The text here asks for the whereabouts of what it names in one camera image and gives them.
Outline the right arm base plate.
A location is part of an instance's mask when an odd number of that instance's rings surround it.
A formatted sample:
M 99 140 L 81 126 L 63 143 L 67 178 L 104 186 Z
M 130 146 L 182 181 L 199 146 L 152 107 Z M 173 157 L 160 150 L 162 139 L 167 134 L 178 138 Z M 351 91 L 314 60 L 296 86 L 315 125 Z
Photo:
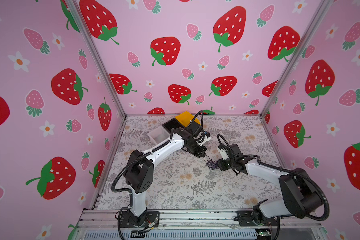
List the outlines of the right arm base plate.
M 266 218 L 257 211 L 237 211 L 234 221 L 239 222 L 241 227 L 273 227 L 277 226 L 280 220 L 278 217 Z

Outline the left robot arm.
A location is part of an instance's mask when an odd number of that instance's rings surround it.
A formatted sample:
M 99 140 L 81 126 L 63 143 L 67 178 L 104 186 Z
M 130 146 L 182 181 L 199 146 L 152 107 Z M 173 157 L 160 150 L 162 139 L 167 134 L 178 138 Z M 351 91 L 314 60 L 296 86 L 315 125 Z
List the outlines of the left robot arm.
M 129 211 L 133 216 L 141 217 L 147 212 L 146 191 L 153 183 L 155 167 L 159 163 L 178 150 L 185 150 L 197 158 L 206 156 L 204 144 L 211 140 L 211 135 L 201 127 L 198 129 L 198 135 L 189 129 L 171 129 L 169 136 L 153 148 L 131 153 L 126 166 L 112 182 L 111 191 L 129 193 Z

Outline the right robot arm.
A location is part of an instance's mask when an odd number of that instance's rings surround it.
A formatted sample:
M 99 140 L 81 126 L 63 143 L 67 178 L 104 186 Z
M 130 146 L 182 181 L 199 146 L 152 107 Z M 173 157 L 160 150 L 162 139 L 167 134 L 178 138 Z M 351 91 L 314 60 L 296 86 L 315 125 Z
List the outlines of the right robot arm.
M 264 200 L 253 207 L 252 219 L 262 225 L 273 217 L 294 216 L 325 221 L 330 216 L 328 198 L 319 185 L 301 168 L 294 170 L 266 164 L 260 156 L 244 155 L 238 145 L 229 145 L 220 134 L 217 135 L 221 159 L 221 171 L 233 170 L 236 175 L 243 173 L 266 180 L 281 189 L 282 196 L 274 200 Z

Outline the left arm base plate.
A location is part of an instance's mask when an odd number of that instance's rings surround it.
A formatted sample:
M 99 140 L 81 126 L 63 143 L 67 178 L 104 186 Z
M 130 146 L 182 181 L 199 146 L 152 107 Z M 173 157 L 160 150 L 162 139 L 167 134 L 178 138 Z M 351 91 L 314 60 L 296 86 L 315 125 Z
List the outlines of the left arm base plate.
M 133 215 L 130 210 L 122 211 L 118 217 L 121 228 L 156 228 L 159 226 L 160 212 L 145 211 L 141 216 Z

